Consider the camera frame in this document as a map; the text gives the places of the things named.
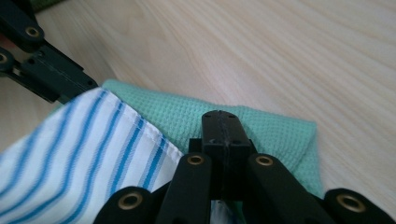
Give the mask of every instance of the green cloth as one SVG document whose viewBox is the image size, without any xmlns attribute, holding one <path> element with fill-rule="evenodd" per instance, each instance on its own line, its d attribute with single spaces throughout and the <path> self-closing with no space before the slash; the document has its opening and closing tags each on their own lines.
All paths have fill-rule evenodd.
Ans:
<svg viewBox="0 0 396 224">
<path fill-rule="evenodd" d="M 183 153 L 190 138 L 201 137 L 201 116 L 224 110 L 239 117 L 259 152 L 279 158 L 305 188 L 322 196 L 316 144 L 316 124 L 262 112 L 246 106 L 214 105 L 170 93 L 149 91 L 117 80 L 108 89 L 155 125 Z"/>
</svg>

